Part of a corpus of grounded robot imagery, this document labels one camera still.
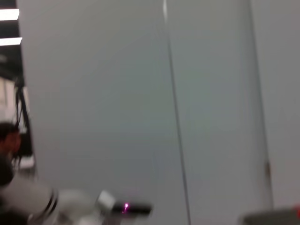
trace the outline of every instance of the ceiling light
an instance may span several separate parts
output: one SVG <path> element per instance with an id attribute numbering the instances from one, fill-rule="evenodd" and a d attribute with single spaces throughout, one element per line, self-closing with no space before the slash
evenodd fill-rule
<path id="1" fill-rule="evenodd" d="M 19 17 L 19 9 L 0 9 L 0 21 L 17 20 Z"/>
<path id="2" fill-rule="evenodd" d="M 21 37 L 14 37 L 14 38 L 1 38 L 0 39 L 0 46 L 7 46 L 7 45 L 19 45 L 21 43 Z"/>

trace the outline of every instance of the white panel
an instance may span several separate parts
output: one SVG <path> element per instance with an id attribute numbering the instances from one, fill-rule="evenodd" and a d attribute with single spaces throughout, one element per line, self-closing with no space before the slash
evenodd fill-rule
<path id="1" fill-rule="evenodd" d="M 18 6 L 40 178 L 148 200 L 145 224 L 186 224 L 162 2 Z"/>
<path id="2" fill-rule="evenodd" d="M 192 225 L 271 207 L 250 5 L 168 1 Z"/>
<path id="3" fill-rule="evenodd" d="M 275 206 L 300 202 L 300 1 L 254 0 Z"/>

